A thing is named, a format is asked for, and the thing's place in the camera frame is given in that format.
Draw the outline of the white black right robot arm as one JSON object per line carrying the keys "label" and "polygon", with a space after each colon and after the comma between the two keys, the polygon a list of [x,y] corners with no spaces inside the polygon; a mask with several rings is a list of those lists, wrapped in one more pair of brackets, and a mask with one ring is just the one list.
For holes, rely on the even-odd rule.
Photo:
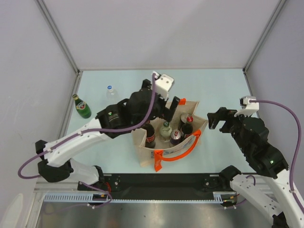
{"label": "white black right robot arm", "polygon": [[268,184],[277,202],[250,186],[240,170],[230,165],[220,172],[219,185],[223,190],[239,192],[268,219],[274,228],[302,228],[304,213],[299,207],[302,197],[294,197],[289,180],[291,169],[283,154],[268,142],[269,130],[260,118],[237,115],[225,107],[208,113],[209,129],[220,121],[220,132],[231,134],[249,166]]}

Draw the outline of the blue white drink can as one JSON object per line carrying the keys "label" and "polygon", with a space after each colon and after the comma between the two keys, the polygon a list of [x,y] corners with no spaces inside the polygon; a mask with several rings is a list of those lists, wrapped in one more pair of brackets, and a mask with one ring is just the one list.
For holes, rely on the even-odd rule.
{"label": "blue white drink can", "polygon": [[174,147],[181,142],[181,132],[178,129],[172,130],[170,134],[170,147]]}

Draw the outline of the clear plastic water bottle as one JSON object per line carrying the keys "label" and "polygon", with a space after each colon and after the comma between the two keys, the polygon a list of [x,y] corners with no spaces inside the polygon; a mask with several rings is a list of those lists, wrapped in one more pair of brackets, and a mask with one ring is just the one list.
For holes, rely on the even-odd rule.
{"label": "clear plastic water bottle", "polygon": [[109,105],[116,104],[118,102],[118,92],[113,88],[112,85],[107,86],[106,97]]}

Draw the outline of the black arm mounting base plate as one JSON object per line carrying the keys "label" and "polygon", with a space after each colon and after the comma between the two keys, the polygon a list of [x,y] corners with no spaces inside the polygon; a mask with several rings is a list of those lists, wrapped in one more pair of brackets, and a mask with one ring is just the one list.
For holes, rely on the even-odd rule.
{"label": "black arm mounting base plate", "polygon": [[229,180],[220,174],[210,173],[123,173],[104,174],[93,184],[80,181],[81,188],[98,188],[119,192],[130,187],[143,188],[190,188],[202,191],[232,191]]}

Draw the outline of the clear glass bottle green cap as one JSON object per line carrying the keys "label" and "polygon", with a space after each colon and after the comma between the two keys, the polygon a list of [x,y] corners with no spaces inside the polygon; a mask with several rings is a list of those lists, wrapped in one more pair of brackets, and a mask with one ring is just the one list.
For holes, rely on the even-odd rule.
{"label": "clear glass bottle green cap", "polygon": [[169,122],[165,121],[159,129],[160,139],[162,142],[168,142],[171,137],[172,127]]}

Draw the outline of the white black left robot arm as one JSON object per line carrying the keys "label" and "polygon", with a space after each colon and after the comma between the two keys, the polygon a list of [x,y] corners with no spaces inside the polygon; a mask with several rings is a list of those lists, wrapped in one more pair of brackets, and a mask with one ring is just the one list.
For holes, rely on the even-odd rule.
{"label": "white black left robot arm", "polygon": [[99,190],[105,184],[98,166],[87,166],[73,159],[82,150],[114,139],[141,128],[147,121],[161,118],[171,121],[179,104],[174,97],[169,108],[166,103],[174,79],[166,74],[145,79],[139,91],[130,98],[107,106],[80,129],[53,142],[36,142],[37,154],[42,157],[38,172],[47,182],[60,182],[67,178],[90,185]]}

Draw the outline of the glass cola bottle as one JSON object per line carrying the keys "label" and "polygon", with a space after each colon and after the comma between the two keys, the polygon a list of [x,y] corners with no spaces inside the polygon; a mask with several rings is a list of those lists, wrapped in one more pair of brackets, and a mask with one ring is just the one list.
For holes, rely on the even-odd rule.
{"label": "glass cola bottle", "polygon": [[147,121],[142,128],[146,130],[145,147],[151,149],[155,148],[155,129],[150,121]]}

